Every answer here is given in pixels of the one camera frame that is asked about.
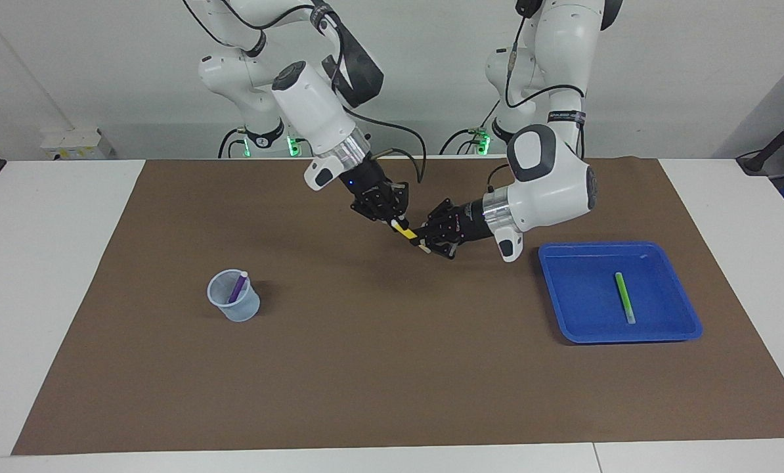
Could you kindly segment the yellow marker pen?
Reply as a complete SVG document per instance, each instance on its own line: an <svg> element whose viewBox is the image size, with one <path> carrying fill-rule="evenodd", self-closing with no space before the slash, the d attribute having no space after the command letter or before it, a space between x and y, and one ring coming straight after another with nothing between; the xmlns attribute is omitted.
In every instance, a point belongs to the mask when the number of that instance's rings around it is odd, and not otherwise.
<svg viewBox="0 0 784 473"><path fill-rule="evenodd" d="M397 219L392 219L389 222L389 224L390 227L392 227L395 231L397 231L403 237L405 237L411 246L415 246L416 248L422 249L422 251L425 252L426 254L431 253L431 249L428 248L424 244L424 242L422 242L422 239L419 238L419 236L415 233L415 231L409 228L405 228L405 226L402 225L401 222L398 222Z"/></svg>

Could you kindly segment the brown table mat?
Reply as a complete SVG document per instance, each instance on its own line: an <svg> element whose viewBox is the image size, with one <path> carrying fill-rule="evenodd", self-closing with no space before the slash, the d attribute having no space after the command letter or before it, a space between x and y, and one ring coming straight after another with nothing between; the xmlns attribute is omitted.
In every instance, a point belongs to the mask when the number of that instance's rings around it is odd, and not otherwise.
<svg viewBox="0 0 784 473"><path fill-rule="evenodd" d="M147 162L12 452L784 438L783 375L659 162L591 165L596 209L505 263L426 255L303 162ZM702 336L560 335L537 251L591 240L661 246ZM226 269L248 321L207 299Z"/></svg>

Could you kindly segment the green marker pen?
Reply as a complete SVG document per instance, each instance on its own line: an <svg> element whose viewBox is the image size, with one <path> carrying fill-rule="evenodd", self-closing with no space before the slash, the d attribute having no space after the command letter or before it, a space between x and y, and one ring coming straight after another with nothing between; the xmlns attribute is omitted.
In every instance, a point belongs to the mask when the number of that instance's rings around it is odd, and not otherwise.
<svg viewBox="0 0 784 473"><path fill-rule="evenodd" d="M636 317L623 273L615 272L615 284L617 285L617 290L619 292L623 311L625 312L626 321L629 325L635 325Z"/></svg>

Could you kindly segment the translucent plastic cup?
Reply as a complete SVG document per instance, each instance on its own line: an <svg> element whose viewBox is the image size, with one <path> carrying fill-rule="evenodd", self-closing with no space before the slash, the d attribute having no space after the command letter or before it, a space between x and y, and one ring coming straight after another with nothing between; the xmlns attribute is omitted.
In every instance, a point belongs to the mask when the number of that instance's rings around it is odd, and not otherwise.
<svg viewBox="0 0 784 473"><path fill-rule="evenodd" d="M241 271L239 269L226 269L218 273L211 279L206 290L209 302L217 309L220 309L228 320L235 321L235 323L242 323L242 321L248 321L254 317L261 303L260 297L251 286L251 279L248 275L248 281L243 288L240 298L235 304L227 304L237 275Z"/></svg>

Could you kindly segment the blue plastic tray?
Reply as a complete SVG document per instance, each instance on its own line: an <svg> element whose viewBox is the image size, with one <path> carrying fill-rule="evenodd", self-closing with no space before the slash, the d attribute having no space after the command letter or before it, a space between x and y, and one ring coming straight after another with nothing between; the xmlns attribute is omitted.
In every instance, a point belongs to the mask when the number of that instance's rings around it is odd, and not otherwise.
<svg viewBox="0 0 784 473"><path fill-rule="evenodd" d="M576 344L695 340L703 328L667 254L647 240L560 242L537 252L556 321ZM624 275L636 324L615 284Z"/></svg>

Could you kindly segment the white wall power box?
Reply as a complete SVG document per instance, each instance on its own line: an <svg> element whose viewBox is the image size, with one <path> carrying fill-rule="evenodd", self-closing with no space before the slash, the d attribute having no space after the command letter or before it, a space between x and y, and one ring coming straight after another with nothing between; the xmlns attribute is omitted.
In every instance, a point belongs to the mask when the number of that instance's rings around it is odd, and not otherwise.
<svg viewBox="0 0 784 473"><path fill-rule="evenodd" d="M47 133L40 149L53 160L112 160L117 156L98 128Z"/></svg>

